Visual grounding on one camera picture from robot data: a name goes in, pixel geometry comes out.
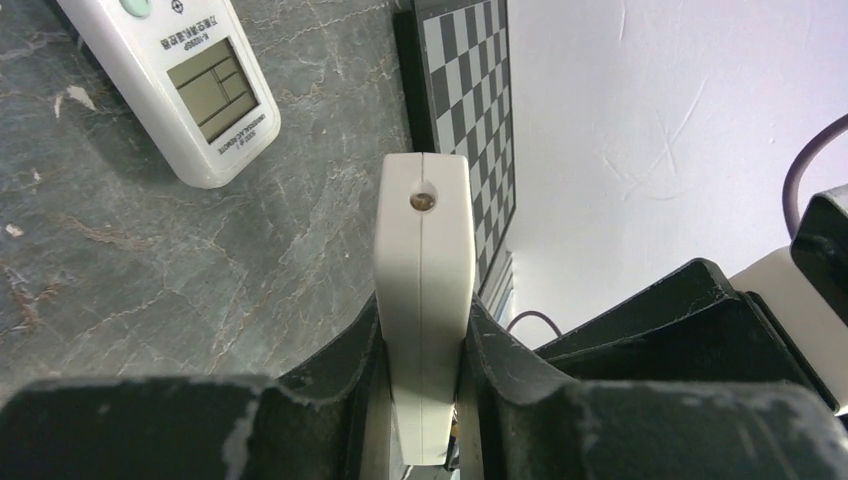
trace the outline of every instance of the chessboard pattern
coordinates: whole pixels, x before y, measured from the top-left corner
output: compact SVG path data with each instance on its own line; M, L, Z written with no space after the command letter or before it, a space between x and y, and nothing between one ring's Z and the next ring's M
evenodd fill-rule
M465 4L419 35L435 151L469 162L479 290L515 211L515 166L505 0Z

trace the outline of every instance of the lcd screen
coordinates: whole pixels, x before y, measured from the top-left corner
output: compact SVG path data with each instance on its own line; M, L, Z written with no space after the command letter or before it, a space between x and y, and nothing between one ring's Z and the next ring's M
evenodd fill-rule
M209 143L259 105L229 39L168 70L168 76Z

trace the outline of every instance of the white device casing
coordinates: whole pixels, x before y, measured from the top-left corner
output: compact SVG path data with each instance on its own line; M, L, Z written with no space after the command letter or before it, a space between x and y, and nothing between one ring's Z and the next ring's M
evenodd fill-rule
M848 326L798 270L790 247L766 255L734 275L731 285L762 297L775 319L848 413Z
M410 204L421 192L435 198L429 211ZM374 280L403 461L443 464L474 285L465 157L384 159Z
M229 0L184 2L182 14L170 2L154 1L150 15L136 18L119 0L58 0L153 142L183 182L194 187L226 185L276 138L280 112ZM209 39L185 50L161 44L177 31L215 16ZM229 38L259 105L211 144L192 119L168 70ZM240 148L228 142L254 136Z

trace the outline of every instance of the dark gray stone surface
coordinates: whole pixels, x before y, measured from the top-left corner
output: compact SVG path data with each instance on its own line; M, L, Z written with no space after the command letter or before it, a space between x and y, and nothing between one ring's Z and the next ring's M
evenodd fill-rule
M233 3L282 131L199 190L55 3L0 0L0 402L52 376L280 375L371 293L380 164L410 148L398 6Z

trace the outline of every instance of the white wall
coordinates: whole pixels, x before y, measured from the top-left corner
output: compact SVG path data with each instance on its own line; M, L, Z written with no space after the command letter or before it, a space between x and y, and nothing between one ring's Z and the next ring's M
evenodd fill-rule
M515 311L574 328L688 260L788 243L787 167L848 112L844 0L510 0ZM848 138L807 171L848 183ZM541 322L515 330L536 346Z

